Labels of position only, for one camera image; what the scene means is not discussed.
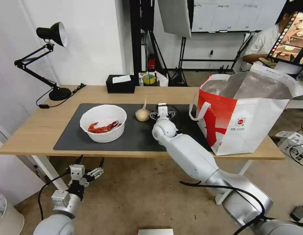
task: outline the crayfish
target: crayfish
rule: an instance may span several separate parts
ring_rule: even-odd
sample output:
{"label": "crayfish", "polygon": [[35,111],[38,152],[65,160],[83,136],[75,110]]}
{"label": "crayfish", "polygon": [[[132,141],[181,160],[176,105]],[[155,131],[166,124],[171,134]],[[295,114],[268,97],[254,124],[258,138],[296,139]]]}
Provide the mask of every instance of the crayfish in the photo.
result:
{"label": "crayfish", "polygon": [[89,128],[88,131],[95,133],[95,134],[100,134],[100,133],[106,133],[112,130],[112,128],[116,127],[116,126],[121,126],[121,123],[119,123],[119,121],[114,121],[113,123],[109,124],[108,126],[103,126],[103,127],[98,127],[95,128],[95,126],[98,124],[98,122],[92,123]]}

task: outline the lamp shade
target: lamp shade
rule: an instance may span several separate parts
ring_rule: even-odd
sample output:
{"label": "lamp shade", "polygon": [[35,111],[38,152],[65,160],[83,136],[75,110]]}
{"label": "lamp shade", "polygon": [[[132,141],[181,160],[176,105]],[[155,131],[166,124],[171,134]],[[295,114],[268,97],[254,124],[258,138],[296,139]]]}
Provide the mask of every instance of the lamp shade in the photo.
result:
{"label": "lamp shade", "polygon": [[50,28],[37,28],[36,34],[42,39],[51,39],[60,46],[67,46],[67,35],[61,22],[53,24]]}

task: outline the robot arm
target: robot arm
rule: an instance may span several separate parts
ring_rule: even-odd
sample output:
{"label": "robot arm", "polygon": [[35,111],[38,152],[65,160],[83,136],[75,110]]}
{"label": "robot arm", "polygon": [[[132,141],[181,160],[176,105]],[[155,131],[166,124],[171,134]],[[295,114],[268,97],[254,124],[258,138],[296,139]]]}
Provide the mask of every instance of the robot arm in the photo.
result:
{"label": "robot arm", "polygon": [[[175,125],[166,115],[164,103],[159,104],[161,110],[153,130],[153,137],[159,144],[166,147],[171,158],[192,178],[200,180],[205,185],[231,186],[242,189],[256,196],[267,212],[272,206],[272,200],[252,182],[238,174],[230,174],[219,169],[212,154],[186,134],[177,134]],[[215,189],[216,193],[226,193],[227,190]],[[227,213],[244,226],[256,216],[262,208],[251,196],[239,191],[232,191],[223,201],[223,207]],[[259,235],[302,235],[303,228],[293,223],[271,220],[261,221],[251,227],[255,234]]]}
{"label": "robot arm", "polygon": [[56,190],[51,196],[54,208],[53,215],[42,220],[34,230],[34,235],[73,235],[72,220],[75,218],[80,202],[83,200],[84,189],[89,183],[100,177],[103,172],[104,159],[98,168],[86,173],[85,166],[79,163],[70,165],[71,181],[67,191]]}

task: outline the monitor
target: monitor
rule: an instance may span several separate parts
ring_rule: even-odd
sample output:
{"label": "monitor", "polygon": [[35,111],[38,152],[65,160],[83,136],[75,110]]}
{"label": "monitor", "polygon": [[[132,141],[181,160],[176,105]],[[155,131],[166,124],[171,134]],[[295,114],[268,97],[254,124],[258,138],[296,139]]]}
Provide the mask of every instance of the monitor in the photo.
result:
{"label": "monitor", "polygon": [[303,12],[293,14],[268,58],[303,67]]}

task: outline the shopping bag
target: shopping bag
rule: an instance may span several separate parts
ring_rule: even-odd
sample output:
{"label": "shopping bag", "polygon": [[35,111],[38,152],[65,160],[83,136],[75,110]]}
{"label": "shopping bag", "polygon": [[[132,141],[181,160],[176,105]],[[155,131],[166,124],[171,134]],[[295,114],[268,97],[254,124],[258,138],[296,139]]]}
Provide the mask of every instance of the shopping bag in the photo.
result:
{"label": "shopping bag", "polygon": [[249,72],[214,74],[200,86],[198,126],[215,155],[253,153],[290,99],[303,95],[292,77],[254,64]]}

